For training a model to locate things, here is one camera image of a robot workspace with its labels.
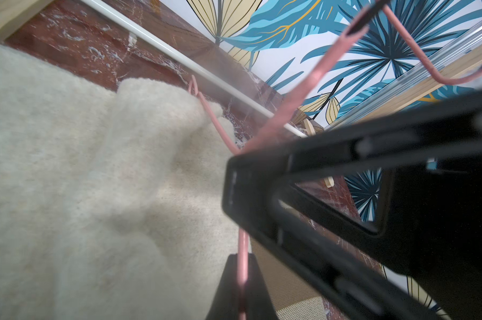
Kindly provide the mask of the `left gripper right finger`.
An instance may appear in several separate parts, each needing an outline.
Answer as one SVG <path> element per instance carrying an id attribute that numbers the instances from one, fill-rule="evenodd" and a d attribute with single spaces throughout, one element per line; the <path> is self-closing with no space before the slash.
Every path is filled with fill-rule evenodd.
<path id="1" fill-rule="evenodd" d="M 222 207 L 350 319 L 482 319 L 482 90 L 233 157 Z"/>

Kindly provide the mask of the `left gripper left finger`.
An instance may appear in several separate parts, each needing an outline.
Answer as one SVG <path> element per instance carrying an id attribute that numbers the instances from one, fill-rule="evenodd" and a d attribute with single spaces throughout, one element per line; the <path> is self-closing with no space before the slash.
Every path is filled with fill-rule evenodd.
<path id="1" fill-rule="evenodd" d="M 247 320 L 278 320 L 255 255 L 248 255 L 244 289 L 238 285 L 237 268 L 237 255 L 229 255 L 206 319 L 235 320 L 244 314 Z"/>

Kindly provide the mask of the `brown plaid scarf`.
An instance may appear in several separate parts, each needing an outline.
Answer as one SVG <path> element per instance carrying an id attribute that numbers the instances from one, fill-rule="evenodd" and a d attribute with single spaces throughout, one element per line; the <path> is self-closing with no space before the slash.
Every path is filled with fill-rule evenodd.
<path id="1" fill-rule="evenodd" d="M 252 253 L 279 319 L 326 319 L 322 297 L 303 279 L 251 238 Z"/>

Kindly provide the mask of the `beige wool scarf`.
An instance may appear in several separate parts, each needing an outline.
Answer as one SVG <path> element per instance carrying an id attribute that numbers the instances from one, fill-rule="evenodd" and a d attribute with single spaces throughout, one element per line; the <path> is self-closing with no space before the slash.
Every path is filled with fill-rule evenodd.
<path id="1" fill-rule="evenodd" d="M 237 226 L 200 101 L 0 45 L 0 319 L 204 319 Z"/>

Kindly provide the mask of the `pink wire hanger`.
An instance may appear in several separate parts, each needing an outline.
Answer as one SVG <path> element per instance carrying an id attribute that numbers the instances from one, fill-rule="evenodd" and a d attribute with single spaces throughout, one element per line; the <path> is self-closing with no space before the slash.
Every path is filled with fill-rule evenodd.
<path id="1" fill-rule="evenodd" d="M 274 136 L 278 129 L 291 119 L 291 116 L 302 105 L 307 94 L 319 83 L 329 71 L 332 70 L 338 60 L 349 49 L 353 47 L 356 41 L 360 40 L 369 30 L 367 24 L 379 15 L 379 12 L 383 11 L 387 16 L 387 19 L 394 26 L 397 32 L 404 38 L 404 41 L 410 49 L 415 53 L 415 56 L 421 61 L 424 68 L 430 76 L 440 84 L 443 85 L 459 85 L 467 83 L 482 76 L 482 67 L 472 73 L 471 75 L 461 78 L 447 78 L 434 67 L 430 59 L 426 56 L 424 51 L 415 42 L 413 37 L 405 30 L 401 22 L 394 17 L 388 7 L 387 1 L 376 1 L 370 7 L 365 7 L 355 17 L 351 24 L 346 27 L 343 33 L 338 37 L 335 43 L 327 50 L 318 64 L 312 69 L 311 73 L 301 81 L 284 99 L 283 105 L 276 112 L 275 116 L 271 118 L 266 125 L 261 129 L 258 136 L 254 138 L 253 142 L 250 142 L 244 149 L 239 149 L 235 143 L 227 137 L 226 131 L 220 126 L 218 120 L 213 119 L 212 122 L 216 128 L 218 134 L 222 138 L 226 147 L 234 155 L 241 153 L 247 153 L 253 151 L 256 148 L 261 147 L 266 140 Z M 248 280 L 248 233 L 243 229 L 239 230 L 238 237 L 238 253 L 237 255 L 237 279 L 240 289 L 244 289 L 244 286 Z"/>

